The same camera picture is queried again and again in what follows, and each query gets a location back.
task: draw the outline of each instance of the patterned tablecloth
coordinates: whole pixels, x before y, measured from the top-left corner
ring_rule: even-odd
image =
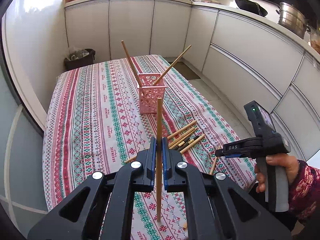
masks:
[[[169,64],[158,55],[133,58],[140,73],[161,73]],[[163,136],[197,122],[205,138],[183,158],[209,172],[214,151],[239,137],[208,101],[175,69],[165,76]],[[156,114],[139,113],[134,76],[126,59],[65,72],[58,78],[44,132],[43,181],[48,210],[52,210],[94,171],[118,171],[124,161],[149,148],[156,134]],[[255,180],[254,161],[218,160],[216,171],[240,187]],[[162,193],[161,223],[156,222],[156,194],[136,193],[132,239],[185,239],[186,210],[182,193]]]

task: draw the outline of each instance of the wok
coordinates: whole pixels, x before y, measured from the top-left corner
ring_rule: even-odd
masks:
[[[268,14],[268,12],[265,10],[265,8],[263,8],[262,6],[260,6],[256,2],[252,2],[249,0],[235,0],[235,1],[236,1],[237,6],[241,10],[252,12],[252,13],[258,14],[262,17],[265,17]]]

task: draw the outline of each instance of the gray handle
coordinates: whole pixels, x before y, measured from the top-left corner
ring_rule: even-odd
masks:
[[[288,211],[289,185],[285,168],[268,165],[265,157],[257,158],[256,162],[260,171],[266,177],[265,200],[268,202],[269,210],[275,212]]]

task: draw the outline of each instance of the human hand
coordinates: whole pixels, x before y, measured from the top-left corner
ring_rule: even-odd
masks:
[[[294,179],[297,177],[299,171],[299,162],[296,157],[289,156],[286,153],[277,153],[274,155],[268,155],[266,162],[272,166],[283,166],[288,177],[289,185],[292,184]],[[256,192],[264,192],[266,190],[266,177],[262,174],[259,167],[254,167],[254,172],[257,174],[257,181],[259,182],[256,187]]]

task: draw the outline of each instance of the countertop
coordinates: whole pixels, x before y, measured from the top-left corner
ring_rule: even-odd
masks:
[[[85,3],[88,1],[92,1],[92,0],[75,0],[72,2],[68,2],[64,5],[65,8],[72,6],[72,5],[76,5],[76,4],[81,4],[81,3]],[[303,47],[307,52],[309,52],[320,64],[320,55],[303,39],[301,39],[300,37],[298,37],[297,35],[295,35],[293,32],[289,31],[288,29],[284,28],[283,26],[277,24],[276,22],[273,22],[269,19],[266,19],[265,17],[259,16],[257,14],[251,13],[251,12],[247,12],[238,8],[233,8],[230,6],[226,6],[226,5],[221,5],[221,4],[215,4],[215,3],[206,3],[206,2],[191,2],[190,0],[172,0],[172,1],[177,1],[177,2],[181,2],[181,3],[185,3],[185,4],[190,4],[190,5],[195,5],[195,6],[203,6],[203,7],[209,7],[209,8],[215,8],[215,9],[219,9],[219,10],[223,10],[223,11],[229,11],[232,13],[236,13],[245,17],[248,17],[250,19],[256,20],[258,22],[261,22],[277,31],[279,31],[280,33],[284,34],[285,36],[287,36],[288,38],[290,38],[291,40],[293,40],[294,42],[296,42],[297,44],[299,44],[301,47]]]

